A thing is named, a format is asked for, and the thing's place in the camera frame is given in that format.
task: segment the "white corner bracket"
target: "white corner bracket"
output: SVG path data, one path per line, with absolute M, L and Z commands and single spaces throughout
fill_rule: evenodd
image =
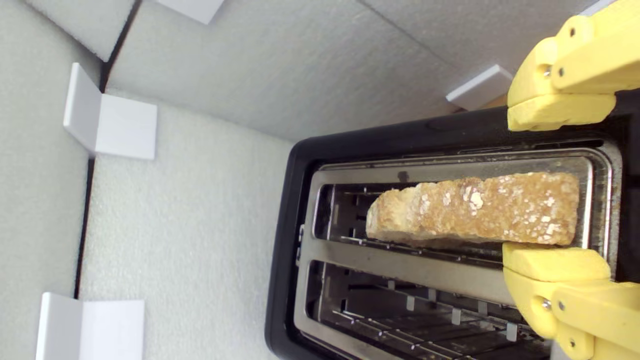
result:
M 157 2 L 207 25 L 224 0 L 157 0 Z
M 593 5 L 589 6 L 588 8 L 584 9 L 583 12 L 581 12 L 579 15 L 582 16 L 592 16 L 593 14 L 595 14 L 596 12 L 599 12 L 600 10 L 606 8 L 607 6 L 615 3 L 616 0 L 598 0 L 595 3 L 593 3 Z
M 447 101 L 466 110 L 477 110 L 509 91 L 513 76 L 500 65 L 491 66 L 480 75 L 447 94 Z
M 157 106 L 102 94 L 78 63 L 71 68 L 63 126 L 92 157 L 156 157 Z
M 36 360 L 141 360 L 142 300 L 91 301 L 42 294 Z

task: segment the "foam panel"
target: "foam panel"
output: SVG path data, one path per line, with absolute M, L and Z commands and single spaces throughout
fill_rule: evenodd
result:
M 145 1 L 109 84 L 298 140 L 449 113 L 463 76 L 356 1 Z
M 73 296 L 88 155 L 63 128 L 71 64 L 99 61 L 22 1 L 0 10 L 0 359 L 34 359 L 40 298 Z
M 134 0 L 26 0 L 102 61 L 109 56 Z
M 274 359 L 264 317 L 292 143 L 165 103 L 157 125 L 156 160 L 96 158 L 80 299 L 145 300 L 145 359 Z
M 464 83 L 493 64 L 515 74 L 540 40 L 596 0 L 363 1 L 466 74 Z

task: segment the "metal toaster top plate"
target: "metal toaster top plate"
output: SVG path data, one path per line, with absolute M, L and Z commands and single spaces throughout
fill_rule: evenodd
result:
M 317 234 L 316 223 L 321 221 L 317 217 L 317 210 L 320 205 L 321 190 L 325 186 L 350 185 L 352 194 L 348 195 L 354 195 L 353 186 L 356 186 L 356 191 L 361 192 L 361 196 L 374 199 L 375 193 L 366 194 L 369 192 L 367 187 L 375 188 L 383 184 L 385 186 L 396 184 L 402 187 L 419 182 L 471 176 L 487 178 L 536 171 L 569 172 L 580 180 L 579 218 L 573 245 L 595 249 L 603 255 L 614 270 L 618 239 L 620 169 L 620 152 L 615 145 L 607 142 L 595 148 L 481 151 L 455 156 L 325 166 L 314 174 L 309 192 L 305 231 L 301 235 L 299 252 L 300 270 L 296 288 L 294 323 L 301 331 L 320 341 L 345 349 L 350 354 L 360 357 L 388 357 L 388 354 L 385 355 L 386 353 L 380 349 L 354 340 L 307 316 L 305 297 L 308 270 L 313 260 L 459 293 L 495 304 L 515 305 L 504 284 L 500 266 L 476 266 L 472 263 L 456 261 L 457 258 L 448 261 L 438 256 L 430 256 L 429 249 L 409 249 L 408 251 L 400 249 L 401 247 L 393 249 L 392 247 L 395 246 L 393 244 L 380 244 L 365 237 L 362 224 L 357 224 L 358 221 L 362 221 L 362 215 L 358 218 L 355 214 L 353 223 L 348 220 L 348 223 L 343 224 L 339 213 L 344 216 L 348 213 L 349 206 L 347 202 L 341 202 L 344 199 L 341 200 L 336 196 L 334 192 L 336 187 L 332 190 L 328 230 L 326 234 Z M 490 251 L 499 263 L 501 258 L 499 247 Z

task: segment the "slice of bread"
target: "slice of bread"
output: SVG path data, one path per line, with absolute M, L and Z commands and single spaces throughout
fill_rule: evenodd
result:
M 367 236 L 414 246 L 443 238 L 569 245 L 578 201 L 578 179 L 562 172 L 421 183 L 381 194 Z

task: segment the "black toaster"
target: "black toaster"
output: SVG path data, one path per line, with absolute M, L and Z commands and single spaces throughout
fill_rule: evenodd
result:
M 640 92 L 601 123 L 511 132 L 506 108 L 309 138 L 289 156 L 266 341 L 282 359 L 548 359 L 502 278 L 499 244 L 369 239 L 382 192 L 426 181 L 564 171 L 580 179 L 574 246 L 640 281 Z

